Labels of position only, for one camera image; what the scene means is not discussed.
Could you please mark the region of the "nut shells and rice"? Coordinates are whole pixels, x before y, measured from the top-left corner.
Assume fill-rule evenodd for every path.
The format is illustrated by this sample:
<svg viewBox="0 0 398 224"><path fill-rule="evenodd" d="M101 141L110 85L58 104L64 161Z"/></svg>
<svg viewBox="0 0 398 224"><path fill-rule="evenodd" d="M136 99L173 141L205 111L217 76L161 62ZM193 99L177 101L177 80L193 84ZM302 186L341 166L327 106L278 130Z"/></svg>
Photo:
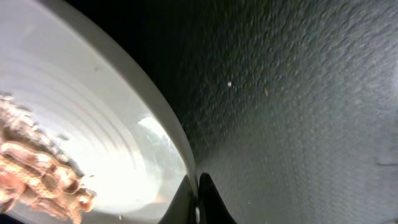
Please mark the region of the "nut shells and rice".
<svg viewBox="0 0 398 224"><path fill-rule="evenodd" d="M81 223L96 193L30 109L1 93L1 213L23 203L59 220Z"/></svg>

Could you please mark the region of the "round black serving tray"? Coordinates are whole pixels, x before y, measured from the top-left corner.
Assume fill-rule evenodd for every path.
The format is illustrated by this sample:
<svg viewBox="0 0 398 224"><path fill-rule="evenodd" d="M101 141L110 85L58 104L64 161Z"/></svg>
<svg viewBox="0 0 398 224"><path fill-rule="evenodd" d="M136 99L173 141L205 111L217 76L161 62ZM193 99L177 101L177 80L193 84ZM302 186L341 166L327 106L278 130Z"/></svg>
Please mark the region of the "round black serving tray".
<svg viewBox="0 0 398 224"><path fill-rule="evenodd" d="M73 1L150 76L238 223L397 221L397 2Z"/></svg>

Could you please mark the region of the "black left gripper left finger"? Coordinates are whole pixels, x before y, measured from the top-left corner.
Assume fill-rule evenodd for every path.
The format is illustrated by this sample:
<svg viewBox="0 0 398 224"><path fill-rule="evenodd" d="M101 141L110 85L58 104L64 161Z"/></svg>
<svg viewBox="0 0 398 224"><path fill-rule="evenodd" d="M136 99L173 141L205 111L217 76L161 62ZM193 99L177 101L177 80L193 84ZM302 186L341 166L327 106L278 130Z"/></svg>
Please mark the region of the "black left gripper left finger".
<svg viewBox="0 0 398 224"><path fill-rule="evenodd" d="M195 207L192 186L185 176L159 224L196 224Z"/></svg>

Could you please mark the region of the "grey round plate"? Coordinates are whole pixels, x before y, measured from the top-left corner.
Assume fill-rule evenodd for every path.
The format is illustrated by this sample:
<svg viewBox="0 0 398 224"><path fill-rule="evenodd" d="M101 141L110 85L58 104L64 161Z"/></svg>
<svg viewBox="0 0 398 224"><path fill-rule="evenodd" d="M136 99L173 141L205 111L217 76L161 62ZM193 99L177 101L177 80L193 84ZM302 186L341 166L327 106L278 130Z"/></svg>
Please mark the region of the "grey round plate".
<svg viewBox="0 0 398 224"><path fill-rule="evenodd" d="M195 161L142 68L65 1L1 2L1 91L32 112L97 194L84 223L159 223Z"/></svg>

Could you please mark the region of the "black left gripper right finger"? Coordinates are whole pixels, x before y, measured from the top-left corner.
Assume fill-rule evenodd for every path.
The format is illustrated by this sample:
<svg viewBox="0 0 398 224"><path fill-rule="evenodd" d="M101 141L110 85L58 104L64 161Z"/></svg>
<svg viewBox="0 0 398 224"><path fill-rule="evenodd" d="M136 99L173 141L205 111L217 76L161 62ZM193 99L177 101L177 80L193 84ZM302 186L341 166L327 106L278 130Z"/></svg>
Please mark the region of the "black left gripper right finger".
<svg viewBox="0 0 398 224"><path fill-rule="evenodd" d="M202 224L237 224L226 208L210 174L199 179L198 205Z"/></svg>

